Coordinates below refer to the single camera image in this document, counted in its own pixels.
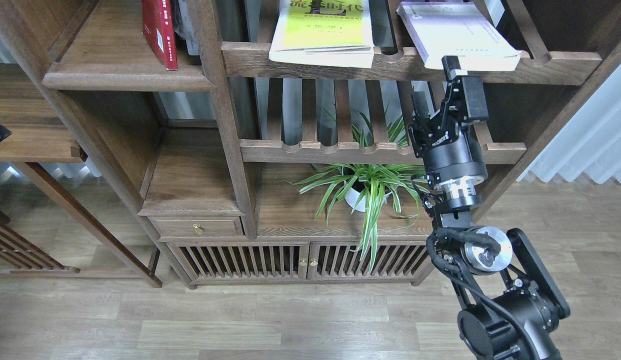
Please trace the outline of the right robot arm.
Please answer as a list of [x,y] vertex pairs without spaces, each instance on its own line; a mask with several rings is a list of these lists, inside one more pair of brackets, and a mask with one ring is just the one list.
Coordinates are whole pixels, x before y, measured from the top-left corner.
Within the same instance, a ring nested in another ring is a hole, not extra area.
[[488,176],[470,133],[489,116],[484,85],[456,56],[441,62],[446,91],[440,109],[429,115],[424,94],[414,92],[408,134],[428,184],[420,194],[432,220],[426,250],[456,293],[459,336],[478,360],[559,360],[550,334],[570,307],[548,269],[522,230],[473,219],[472,209],[482,203],[475,186]]

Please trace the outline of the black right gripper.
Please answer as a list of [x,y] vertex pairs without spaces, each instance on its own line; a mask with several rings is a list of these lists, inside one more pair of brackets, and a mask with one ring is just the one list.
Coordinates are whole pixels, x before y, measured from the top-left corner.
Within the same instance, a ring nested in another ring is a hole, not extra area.
[[447,82],[441,112],[431,117],[429,96],[414,91],[408,134],[416,157],[424,162],[425,180],[433,192],[475,193],[488,170],[480,144],[466,124],[489,119],[484,84],[480,76],[461,68],[456,55],[443,56],[441,63]]

